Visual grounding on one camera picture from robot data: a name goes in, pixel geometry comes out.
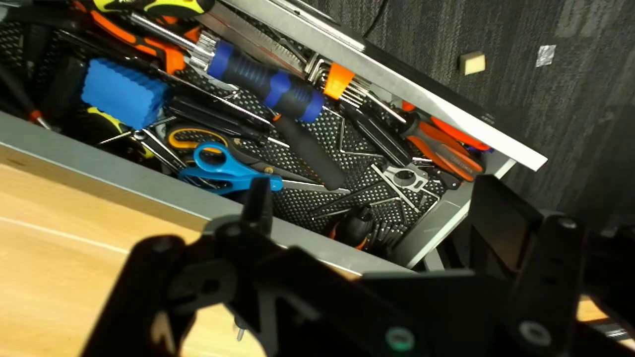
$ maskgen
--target cable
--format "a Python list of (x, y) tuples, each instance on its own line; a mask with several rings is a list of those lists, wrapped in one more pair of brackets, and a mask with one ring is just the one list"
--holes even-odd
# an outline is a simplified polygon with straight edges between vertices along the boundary
[(370, 33), (376, 29), (376, 25), (378, 25), (380, 17), (384, 15), (388, 3), (390, 3), (390, 0), (382, 1), (372, 25), (364, 31), (364, 37), (370, 37)]

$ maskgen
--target orange tool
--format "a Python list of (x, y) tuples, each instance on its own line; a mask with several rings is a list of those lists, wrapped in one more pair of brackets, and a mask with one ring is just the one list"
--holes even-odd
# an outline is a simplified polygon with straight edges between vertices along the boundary
[(96, 25), (102, 27), (104, 31), (108, 31), (110, 35), (118, 37), (120, 41), (136, 47), (138, 51), (142, 51), (150, 57), (162, 59), (164, 69), (168, 73), (173, 75), (173, 73), (185, 69), (185, 65), (187, 65), (185, 53), (179, 47), (152, 39), (152, 37), (138, 35), (138, 33), (122, 27), (120, 23), (110, 19), (108, 15), (100, 13), (98, 9), (90, 9), (90, 15), (96, 21)]
[(473, 182), (483, 166), (477, 162), (459, 140), (429, 124), (427, 120), (416, 120), (404, 136), (429, 156), (437, 166)]
[(441, 120), (439, 116), (433, 116), (431, 120), (433, 120), (435, 126), (439, 126), (443, 132), (455, 136), (459, 142), (465, 142), (465, 144), (469, 144), (469, 146), (475, 146), (475, 148), (481, 150), (481, 152), (491, 150), (491, 146), (485, 144), (483, 140), (479, 140), (479, 138), (475, 138), (475, 136), (459, 130), (457, 126)]

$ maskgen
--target tool drawer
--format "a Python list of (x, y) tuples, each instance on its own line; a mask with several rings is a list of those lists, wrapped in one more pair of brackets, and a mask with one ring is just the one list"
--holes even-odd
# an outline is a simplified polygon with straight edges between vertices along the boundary
[[(249, 7), (241, 7), (243, 1), (229, 3), (245, 9), (241, 11), (243, 15), (251, 15)], [(203, 172), (203, 164), (199, 162), (205, 160), (205, 150), (201, 148), (203, 142), (197, 140), (197, 150), (193, 146), (189, 154), (183, 154), (179, 150), (181, 140), (177, 142), (177, 130), (183, 128), (183, 122), (187, 122), (185, 126), (193, 124), (201, 128), (201, 116), (225, 114), (223, 108), (217, 112), (217, 106), (223, 104), (249, 110), (253, 120), (255, 116), (279, 118), (267, 108), (267, 104), (263, 104), (263, 98), (259, 98), (255, 89), (227, 91), (229, 87), (219, 87), (215, 81), (205, 79), (193, 69), (166, 75), (166, 71), (158, 73), (136, 63), (114, 61), (120, 53), (112, 57), (108, 57), (108, 53), (96, 55), (96, 49), (86, 43), (86, 37), (60, 27), (48, 33), (46, 51), (33, 55), (33, 47), (27, 45), (31, 43), (27, 35), (39, 33), (35, 27), (37, 25), (25, 19), (7, 19), (0, 23), (3, 65), (27, 79), (27, 87), (37, 104), (43, 104), (45, 114), (52, 112), (52, 124), (58, 126), (60, 132), (45, 130), (43, 126), (3, 112), (0, 156), (5, 164), (21, 166), (100, 196), (110, 196), (122, 204), (166, 216), (185, 225), (201, 225), (201, 219), (239, 212), (243, 192), (229, 188), (237, 188), (243, 180), (239, 180), (237, 174), (221, 180), (215, 174), (209, 176), (209, 170)], [(338, 55), (348, 57), (352, 53), (342, 51), (326, 55), (336, 59)], [(382, 61), (378, 59), (382, 57), (380, 53), (368, 53), (368, 57), (374, 59), (374, 63)], [(76, 65), (80, 73), (72, 73), (86, 77), (84, 93), (78, 93), (78, 89), (74, 93), (60, 93), (60, 89), (52, 89), (54, 83), (60, 83), (60, 73), (64, 73), (66, 65)], [(162, 102), (162, 122), (140, 122), (140, 126), (128, 122), (124, 124), (130, 130), (128, 132), (122, 124), (122, 130), (114, 130), (104, 122), (104, 112), (98, 112), (102, 118), (86, 114), (92, 110), (86, 102), (92, 100), (88, 98), (88, 91), (112, 91), (104, 89), (104, 77), (98, 77), (98, 83), (88, 89), (90, 77), (96, 73), (98, 65), (106, 65), (106, 71), (118, 67), (118, 73), (126, 71), (120, 69), (120, 65), (132, 67), (154, 81), (162, 81), (170, 97)], [(404, 91), (402, 87), (412, 85), (412, 81), (404, 77), (404, 83), (394, 83), (392, 79), (388, 85), (394, 85), (396, 91)], [(283, 176), (281, 186), (275, 192), (275, 214), (281, 221), (275, 223), (273, 237), (279, 243), (304, 245), (320, 259), (352, 271), (390, 271), (404, 269), (404, 265), (414, 267), (426, 255), (435, 257), (435, 247), (441, 239), (447, 237), (467, 216), (473, 184), (463, 182), (457, 174), (445, 174), (431, 156), (412, 154), (408, 156), (412, 162), (396, 164), (400, 158), (394, 158), (390, 154), (392, 150), (382, 144), (378, 146), (378, 140), (374, 138), (374, 132), (378, 132), (380, 126), (378, 122), (392, 122), (392, 118), (396, 118), (392, 114), (394, 108), (374, 97), (374, 100), (378, 100), (372, 110), (376, 116), (370, 118), (352, 104), (360, 93), (370, 91), (356, 87), (354, 95), (344, 93), (340, 100), (328, 98), (322, 102), (324, 106), (314, 122), (300, 124), (304, 134), (308, 132), (310, 138), (318, 140), (320, 152), (324, 150), (324, 154), (344, 172), (342, 182), (334, 180), (338, 170), (324, 170), (322, 160), (316, 158), (318, 150), (308, 152), (308, 156), (299, 156), (299, 152), (293, 150), (295, 144), (302, 146), (308, 140), (304, 138), (304, 142), (295, 142), (293, 136), (285, 136), (291, 134), (293, 128), (299, 128), (297, 122), (287, 130), (279, 128), (265, 136), (261, 134), (261, 138), (253, 138), (245, 132), (221, 138), (211, 132), (205, 134), (209, 134), (207, 138), (217, 140), (211, 146), (215, 152), (221, 150), (225, 154), (225, 162), (237, 156), (237, 164), (249, 160), (249, 166), (255, 166), (259, 160), (267, 162), (267, 168), (275, 166), (273, 170), (277, 172), (277, 178), (279, 174)], [(68, 95), (68, 100), (72, 100), (72, 110), (66, 110), (66, 116), (54, 114), (54, 108), (60, 106), (60, 102), (56, 102), (56, 95)], [(215, 112), (201, 112), (201, 102), (215, 106)], [(497, 176), (505, 176), (517, 162), (497, 150), (481, 152), (477, 156), (479, 164), (485, 166), (485, 172), (493, 172)], [(336, 241), (334, 233), (342, 227), (346, 216), (358, 208), (366, 208), (374, 216), (374, 223), (364, 233), (364, 241), (348, 241), (348, 245)]]

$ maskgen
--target black machine part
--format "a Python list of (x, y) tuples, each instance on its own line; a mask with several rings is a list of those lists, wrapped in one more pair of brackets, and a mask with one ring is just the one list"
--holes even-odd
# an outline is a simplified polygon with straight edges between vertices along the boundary
[(515, 283), (469, 269), (348, 281), (269, 239), (269, 178), (199, 241), (140, 241), (84, 354), (179, 354), (197, 309), (225, 303), (269, 354), (628, 354), (574, 323), (586, 229), (545, 219)]

